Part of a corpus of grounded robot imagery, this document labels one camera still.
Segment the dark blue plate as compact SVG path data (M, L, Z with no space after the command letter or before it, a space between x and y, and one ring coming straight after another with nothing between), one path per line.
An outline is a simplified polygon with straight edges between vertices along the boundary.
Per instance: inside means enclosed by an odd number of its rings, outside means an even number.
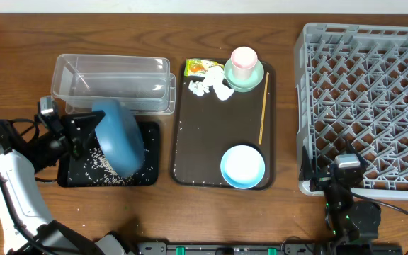
M145 157L142 133L132 111L114 99L95 101L92 110L105 113L95 129L103 155L119 176L132 176Z

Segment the green yellow snack wrapper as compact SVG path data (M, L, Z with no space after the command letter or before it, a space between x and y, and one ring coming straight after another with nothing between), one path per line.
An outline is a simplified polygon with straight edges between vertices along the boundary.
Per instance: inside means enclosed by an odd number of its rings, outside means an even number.
M187 59L183 75L185 77L205 77L205 75L212 69L222 72L224 68L225 66L223 64L216 61L196 58Z

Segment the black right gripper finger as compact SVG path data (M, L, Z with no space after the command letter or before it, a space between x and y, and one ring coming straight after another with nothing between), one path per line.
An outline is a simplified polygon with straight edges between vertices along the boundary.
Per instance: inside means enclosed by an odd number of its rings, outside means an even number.
M313 167L306 146L302 147L302 161L300 165L299 180L308 181L313 177Z
M351 141L346 140L346 153L347 154L354 154L360 162L361 166L368 166L368 162L358 153L358 151L353 147Z

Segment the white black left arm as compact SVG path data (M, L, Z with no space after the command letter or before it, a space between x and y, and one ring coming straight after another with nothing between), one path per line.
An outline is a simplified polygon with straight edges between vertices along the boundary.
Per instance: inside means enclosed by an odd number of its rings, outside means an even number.
M137 248L109 232L97 242L53 219L35 174L64 156L79 157L102 110L85 114L38 113L31 124L47 128L25 141L16 120L0 120L0 220L5 254L136 254Z

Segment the white tissue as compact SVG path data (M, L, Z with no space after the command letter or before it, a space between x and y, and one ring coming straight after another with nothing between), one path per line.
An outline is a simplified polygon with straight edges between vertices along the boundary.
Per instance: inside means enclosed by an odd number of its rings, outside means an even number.
M223 84L225 78L221 67L211 67L203 75L202 81L190 81L188 89L197 96L203 96L213 88L216 96L221 101L226 101L235 92L234 89Z

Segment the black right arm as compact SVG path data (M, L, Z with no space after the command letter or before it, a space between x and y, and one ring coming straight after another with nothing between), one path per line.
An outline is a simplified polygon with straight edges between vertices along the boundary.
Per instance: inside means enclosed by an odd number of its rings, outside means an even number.
M326 200L326 223L340 244L366 243L379 236L381 209L374 202L356 201L352 188L362 180L367 161L346 142L346 152L323 169L313 167L306 147L302 148L301 181L310 182L311 191L321 191Z

